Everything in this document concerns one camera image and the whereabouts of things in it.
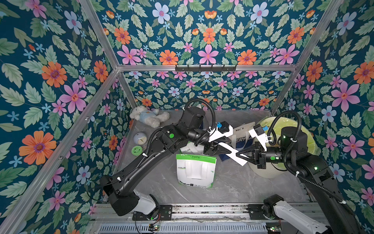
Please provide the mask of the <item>bag white receipt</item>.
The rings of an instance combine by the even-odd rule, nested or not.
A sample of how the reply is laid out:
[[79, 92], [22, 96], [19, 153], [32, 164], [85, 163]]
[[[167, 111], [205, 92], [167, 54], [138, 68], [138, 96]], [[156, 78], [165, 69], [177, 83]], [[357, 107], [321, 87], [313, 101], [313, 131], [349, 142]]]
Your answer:
[[241, 166], [244, 166], [245, 164], [248, 163], [247, 160], [239, 158], [239, 157], [236, 156], [236, 154], [239, 152], [238, 150], [232, 148], [231, 146], [229, 146], [228, 144], [223, 143], [223, 142], [219, 143], [218, 145], [220, 145], [223, 148], [225, 148], [226, 150], [228, 150], [229, 152], [226, 153], [226, 155], [229, 156], [231, 159], [233, 159], [238, 164], [240, 164]]

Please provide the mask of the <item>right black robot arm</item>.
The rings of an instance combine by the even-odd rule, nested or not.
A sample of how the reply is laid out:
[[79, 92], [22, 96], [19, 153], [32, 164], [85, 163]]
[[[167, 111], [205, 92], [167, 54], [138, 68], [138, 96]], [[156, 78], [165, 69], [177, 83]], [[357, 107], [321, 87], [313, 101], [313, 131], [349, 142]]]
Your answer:
[[236, 156], [259, 169], [266, 169], [267, 163], [282, 163], [287, 172], [305, 184], [328, 224], [310, 218], [279, 195], [264, 200], [264, 216], [283, 219], [303, 234], [363, 234], [354, 211], [341, 195], [337, 176], [324, 159], [308, 152], [308, 136], [302, 126], [297, 112], [284, 111], [275, 117], [267, 133], [257, 124], [249, 133], [258, 140]]

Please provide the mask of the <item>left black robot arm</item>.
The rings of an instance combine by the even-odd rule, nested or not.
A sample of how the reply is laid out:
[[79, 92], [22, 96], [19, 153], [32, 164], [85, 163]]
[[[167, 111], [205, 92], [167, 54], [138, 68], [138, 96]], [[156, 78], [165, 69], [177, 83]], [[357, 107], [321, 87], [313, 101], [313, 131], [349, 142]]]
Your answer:
[[136, 186], [163, 159], [177, 153], [189, 142], [202, 145], [204, 155], [216, 156], [234, 151], [228, 145], [233, 127], [227, 122], [217, 122], [212, 106], [200, 98], [190, 99], [181, 119], [174, 124], [156, 129], [150, 136], [145, 152], [114, 175], [105, 175], [100, 186], [118, 216], [130, 212], [142, 213], [149, 219], [159, 214], [156, 198], [136, 191]]

